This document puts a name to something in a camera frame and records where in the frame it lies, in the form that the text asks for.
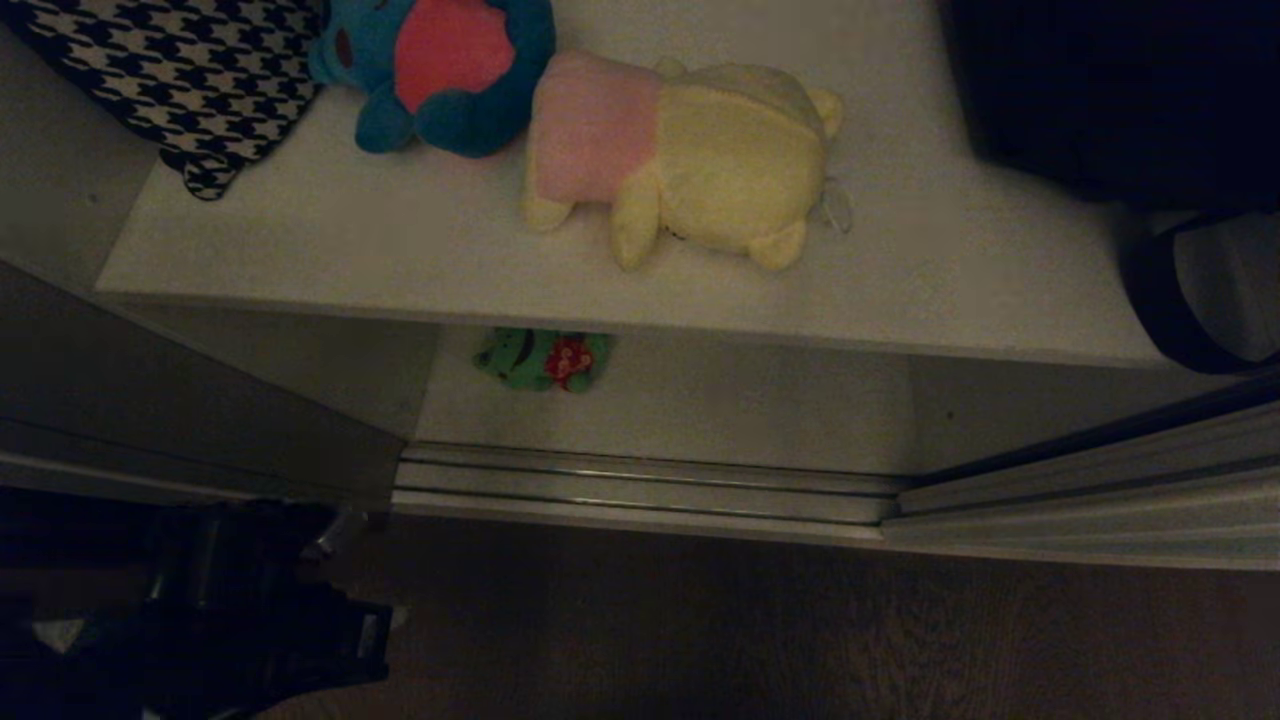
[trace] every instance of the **red patch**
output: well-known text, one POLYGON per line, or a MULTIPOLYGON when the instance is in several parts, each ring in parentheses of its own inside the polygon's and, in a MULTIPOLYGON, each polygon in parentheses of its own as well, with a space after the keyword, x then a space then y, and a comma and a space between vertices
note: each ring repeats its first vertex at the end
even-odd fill
POLYGON ((568 379, 591 369, 595 356, 582 338, 562 337, 547 357, 545 370, 559 386, 568 389, 568 379))
POLYGON ((440 91, 488 88, 515 59, 507 14, 485 0, 419 0, 396 40, 396 95, 416 113, 440 91))
POLYGON ((356 64, 356 55, 351 51, 351 36, 347 35, 346 29, 338 31, 338 37, 334 38, 334 51, 338 54, 338 61, 342 67, 351 69, 356 64))

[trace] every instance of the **green plush toy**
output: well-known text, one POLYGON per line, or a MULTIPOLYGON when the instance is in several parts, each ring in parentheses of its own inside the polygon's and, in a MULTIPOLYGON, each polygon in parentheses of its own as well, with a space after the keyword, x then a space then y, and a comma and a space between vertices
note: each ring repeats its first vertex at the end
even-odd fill
POLYGON ((512 389, 582 392, 604 370, 611 342, 605 334, 498 328, 475 365, 512 389))

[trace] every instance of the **plush toy ear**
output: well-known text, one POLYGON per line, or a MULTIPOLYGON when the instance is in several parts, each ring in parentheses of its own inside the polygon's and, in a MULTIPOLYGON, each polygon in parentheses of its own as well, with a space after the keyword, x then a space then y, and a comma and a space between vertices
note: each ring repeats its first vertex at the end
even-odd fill
POLYGON ((805 90, 809 92, 813 106, 818 109, 818 117, 822 118, 822 131, 827 135, 827 140, 836 137, 840 133, 840 127, 845 124, 845 101, 829 90, 805 90))

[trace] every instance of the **yellow plush toy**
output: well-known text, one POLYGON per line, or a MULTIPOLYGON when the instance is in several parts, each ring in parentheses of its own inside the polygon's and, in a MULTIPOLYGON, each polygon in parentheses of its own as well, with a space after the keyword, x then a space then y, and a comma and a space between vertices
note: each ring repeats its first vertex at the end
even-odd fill
POLYGON ((781 270, 800 258, 844 104, 781 70, 657 70, 570 51, 534 96, 525 219, 559 225, 577 202, 609 202, 625 269, 659 231, 781 270))

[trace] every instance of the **white shelf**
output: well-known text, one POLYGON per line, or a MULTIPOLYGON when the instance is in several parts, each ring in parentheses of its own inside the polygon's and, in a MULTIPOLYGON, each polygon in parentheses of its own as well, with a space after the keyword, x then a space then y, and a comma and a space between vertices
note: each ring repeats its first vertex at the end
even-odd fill
POLYGON ((969 150, 933 0, 557 0, 562 46, 650 64, 781 67, 844 95, 832 161, 851 236, 815 228, 781 275, 666 240, 640 272, 604 215, 541 237, 518 218, 522 150, 467 161, 356 150, 362 99, 330 90, 214 204, 148 179, 99 290, 134 300, 1153 366, 1112 217, 969 150))
POLYGON ((879 475, 915 470, 904 356, 630 336, 589 392, 517 392, 471 365, 485 333, 442 328, 416 439, 879 475))

